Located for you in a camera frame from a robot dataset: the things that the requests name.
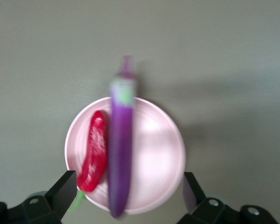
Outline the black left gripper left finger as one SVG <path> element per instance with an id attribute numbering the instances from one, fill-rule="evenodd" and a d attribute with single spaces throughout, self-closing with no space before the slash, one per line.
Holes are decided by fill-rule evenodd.
<path id="1" fill-rule="evenodd" d="M 75 170 L 66 171 L 48 190 L 45 197 L 52 211 L 61 221 L 77 195 L 77 174 Z"/>

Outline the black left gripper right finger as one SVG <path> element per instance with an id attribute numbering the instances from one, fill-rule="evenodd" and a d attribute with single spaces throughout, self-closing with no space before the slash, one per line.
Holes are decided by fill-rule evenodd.
<path id="1" fill-rule="evenodd" d="M 206 198 L 204 191 L 192 172 L 184 172 L 182 196 L 189 214 L 192 214 L 197 206 Z"/>

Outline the red chili pepper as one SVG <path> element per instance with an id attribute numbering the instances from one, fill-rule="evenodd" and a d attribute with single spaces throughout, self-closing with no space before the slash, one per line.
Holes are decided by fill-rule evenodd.
<path id="1" fill-rule="evenodd" d="M 93 192 L 104 176 L 107 167 L 107 125 L 106 112 L 95 111 L 89 122 L 86 155 L 77 176 L 77 199 L 70 210 L 76 210 L 85 195 Z"/>

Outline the long purple eggplant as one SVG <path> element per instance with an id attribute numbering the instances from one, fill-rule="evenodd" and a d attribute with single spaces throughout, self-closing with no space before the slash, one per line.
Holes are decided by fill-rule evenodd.
<path id="1" fill-rule="evenodd" d="M 124 213 L 130 192 L 135 95 L 133 58 L 124 56 L 119 72 L 110 86 L 108 201 L 110 213 L 114 218 Z"/>

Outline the pink plate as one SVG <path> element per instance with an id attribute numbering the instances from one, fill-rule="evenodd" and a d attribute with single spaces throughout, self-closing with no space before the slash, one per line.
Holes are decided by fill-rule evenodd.
<path id="1" fill-rule="evenodd" d="M 96 110 L 110 111 L 110 98 L 86 106 L 72 121 L 65 140 L 67 169 L 79 172 L 86 153 L 90 118 Z M 136 98 L 134 109 L 132 180 L 125 213 L 151 211 L 164 204 L 183 177 L 186 152 L 174 121 L 158 106 Z"/>

